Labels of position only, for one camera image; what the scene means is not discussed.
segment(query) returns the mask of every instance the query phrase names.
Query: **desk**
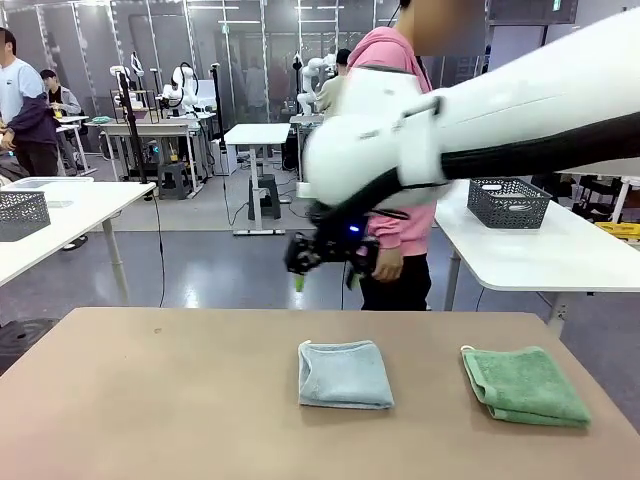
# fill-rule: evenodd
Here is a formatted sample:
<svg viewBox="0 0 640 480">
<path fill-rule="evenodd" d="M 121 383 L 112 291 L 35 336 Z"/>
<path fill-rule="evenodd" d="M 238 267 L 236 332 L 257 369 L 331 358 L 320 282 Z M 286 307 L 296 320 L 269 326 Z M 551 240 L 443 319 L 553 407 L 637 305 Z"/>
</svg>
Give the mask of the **desk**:
<svg viewBox="0 0 640 480">
<path fill-rule="evenodd" d="M 81 125 L 80 124 L 75 124 L 75 123 L 69 123 L 67 125 L 61 125 L 60 127 L 56 128 L 56 134 L 60 135 L 60 139 L 62 140 L 62 142 L 66 142 L 67 138 L 65 137 L 64 133 L 65 132 L 69 132 L 71 130 L 73 130 L 73 133 L 76 136 L 76 143 L 78 144 L 78 152 L 80 153 L 80 159 L 82 160 L 82 166 L 84 167 L 84 171 L 82 173 L 78 173 L 77 175 L 79 177 L 84 177 L 85 175 L 89 175 L 90 173 L 95 172 L 96 170 L 98 170 L 97 168 L 92 168 L 89 169 L 89 165 L 87 165 L 87 157 L 85 157 L 84 155 L 84 147 L 82 146 L 82 141 L 80 140 L 80 134 L 78 133 L 78 130 L 80 129 Z M 71 158 L 68 159 L 69 162 L 73 162 L 74 163 L 74 167 L 75 165 L 75 158 L 73 158 L 73 154 L 71 154 Z M 63 176 L 67 175 L 67 172 L 64 169 L 64 163 L 62 162 L 62 157 L 60 155 L 60 146 L 58 146 L 58 169 L 60 170 L 60 172 L 62 173 Z"/>
<path fill-rule="evenodd" d="M 102 223 L 122 303 L 127 305 L 129 290 L 110 217 L 154 188 L 154 183 L 116 182 L 60 182 L 38 188 L 47 202 L 67 206 L 50 206 L 51 225 L 42 230 L 17 242 L 0 243 L 0 286 Z"/>
<path fill-rule="evenodd" d="M 263 230 L 262 209 L 260 208 L 260 188 L 258 187 L 258 168 L 256 164 L 256 145 L 262 149 L 264 163 L 267 163 L 267 145 L 281 145 L 289 135 L 288 123 L 243 123 L 229 130 L 224 141 L 227 145 L 248 145 L 251 161 L 251 181 L 253 207 L 255 211 L 255 230 L 237 230 L 235 235 L 282 235 L 284 230 Z"/>
<path fill-rule="evenodd" d="M 300 407 L 301 342 L 377 343 L 391 411 Z M 493 420 L 460 346 L 539 345 L 586 431 Z M 602 480 L 640 439 L 540 320 L 518 313 L 83 308 L 0 377 L 3 480 Z"/>
<path fill-rule="evenodd" d="M 315 115 L 295 115 L 289 119 L 289 123 L 293 125 L 296 130 L 296 142 L 298 143 L 298 178 L 301 182 L 304 181 L 304 168 L 302 165 L 302 145 L 304 139 L 300 135 L 300 130 L 305 126 L 309 131 L 313 130 L 313 125 L 317 125 L 324 122 L 324 115 L 317 113 Z"/>
<path fill-rule="evenodd" d="M 557 203 L 539 230 L 485 227 L 467 208 L 468 181 L 438 202 L 436 221 L 452 245 L 445 296 L 452 310 L 460 260 L 486 288 L 559 292 L 549 326 L 559 335 L 571 292 L 640 292 L 640 252 Z"/>
<path fill-rule="evenodd" d="M 196 175 L 196 165 L 198 168 L 198 173 L 202 175 L 203 178 L 207 178 L 209 176 L 207 170 L 207 161 L 206 157 L 203 154 L 203 150 L 206 147 L 202 146 L 202 141 L 204 140 L 202 135 L 202 128 L 200 122 L 207 121 L 211 118 L 211 114 L 207 114 L 206 117 L 202 118 L 165 118 L 161 119 L 159 122 L 152 123 L 145 120 L 136 121 L 136 127 L 138 129 L 138 135 L 140 138 L 154 138 L 157 141 L 159 146 L 160 158 L 164 161 L 167 158 L 164 155 L 164 151 L 162 148 L 162 138 L 166 137 L 186 137 L 187 138 L 187 154 L 189 157 L 189 167 L 191 170 L 191 186 L 193 188 L 193 192 L 189 195 L 189 198 L 193 198 L 196 196 L 200 190 L 202 190 L 203 185 L 198 181 L 198 177 Z M 129 158 L 134 158 L 133 148 L 131 147 L 131 131 L 129 130 L 129 124 L 124 122 L 116 122 L 112 120 L 108 123 L 92 123 L 88 122 L 85 125 L 90 127 L 99 128 L 106 135 L 107 146 L 109 148 L 109 156 L 111 157 L 111 166 L 113 168 L 113 174 L 115 176 L 116 181 L 119 180 L 118 173 L 115 167 L 115 155 L 113 153 L 113 147 L 111 145 L 111 141 L 109 137 L 118 137 L 124 140 L 125 148 L 129 155 Z M 198 157 L 194 156 L 193 149 L 191 148 L 190 138 L 197 138 L 198 148 Z M 120 156 L 120 162 L 122 164 L 122 168 L 124 172 L 127 172 L 127 163 L 124 158 L 124 155 L 121 154 L 122 148 L 118 148 L 118 154 Z"/>
<path fill-rule="evenodd" d="M 56 120 L 64 125 L 66 123 L 80 123 L 83 120 L 89 120 L 89 117 L 86 115 L 69 115 L 66 117 L 56 118 Z"/>
</svg>

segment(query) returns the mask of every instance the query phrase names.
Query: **gray basket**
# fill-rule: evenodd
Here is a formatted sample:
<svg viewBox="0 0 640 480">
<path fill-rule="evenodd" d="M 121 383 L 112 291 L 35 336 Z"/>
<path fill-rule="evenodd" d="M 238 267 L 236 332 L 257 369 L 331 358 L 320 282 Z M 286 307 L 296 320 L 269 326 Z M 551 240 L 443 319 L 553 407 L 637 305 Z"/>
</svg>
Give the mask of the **gray basket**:
<svg viewBox="0 0 640 480">
<path fill-rule="evenodd" d="M 17 242 L 50 223 L 44 192 L 0 192 L 0 242 Z"/>
<path fill-rule="evenodd" d="M 469 183 L 467 207 L 489 228 L 535 229 L 550 198 L 519 178 L 479 178 Z"/>
</svg>

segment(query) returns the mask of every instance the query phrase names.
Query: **yellow object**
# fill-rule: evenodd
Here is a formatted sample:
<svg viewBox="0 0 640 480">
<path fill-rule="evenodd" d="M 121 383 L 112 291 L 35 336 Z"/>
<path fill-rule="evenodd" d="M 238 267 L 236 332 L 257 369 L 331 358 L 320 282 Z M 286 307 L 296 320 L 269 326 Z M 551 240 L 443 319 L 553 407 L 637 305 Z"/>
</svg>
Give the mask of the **yellow object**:
<svg viewBox="0 0 640 480">
<path fill-rule="evenodd" d="M 596 226 L 616 238 L 640 240 L 640 224 L 637 223 L 596 222 Z"/>
</svg>

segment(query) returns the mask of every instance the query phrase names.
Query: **towel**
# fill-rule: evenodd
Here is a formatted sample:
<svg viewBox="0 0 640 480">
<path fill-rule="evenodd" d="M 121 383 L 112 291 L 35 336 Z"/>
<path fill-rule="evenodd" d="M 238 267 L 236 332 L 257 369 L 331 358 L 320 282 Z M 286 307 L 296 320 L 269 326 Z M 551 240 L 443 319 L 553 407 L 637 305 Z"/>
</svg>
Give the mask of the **towel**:
<svg viewBox="0 0 640 480">
<path fill-rule="evenodd" d="M 298 347 L 299 403 L 381 410 L 393 407 L 382 355 L 371 341 Z"/>
<path fill-rule="evenodd" d="M 462 349 L 476 397 L 493 418 L 586 428 L 589 411 L 551 356 L 539 347 L 516 352 Z"/>
</svg>

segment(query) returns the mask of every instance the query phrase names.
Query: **navy jacket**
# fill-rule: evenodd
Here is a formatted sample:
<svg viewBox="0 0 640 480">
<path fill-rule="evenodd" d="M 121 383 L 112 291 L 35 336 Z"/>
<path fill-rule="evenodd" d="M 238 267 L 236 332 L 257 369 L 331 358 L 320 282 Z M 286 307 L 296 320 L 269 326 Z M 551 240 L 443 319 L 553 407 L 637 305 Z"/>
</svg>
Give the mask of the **navy jacket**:
<svg viewBox="0 0 640 480">
<path fill-rule="evenodd" d="M 60 124 L 47 103 L 47 94 L 36 98 L 24 97 L 20 113 L 13 117 L 8 127 L 16 132 L 14 143 L 33 142 L 55 145 L 56 128 Z"/>
</svg>

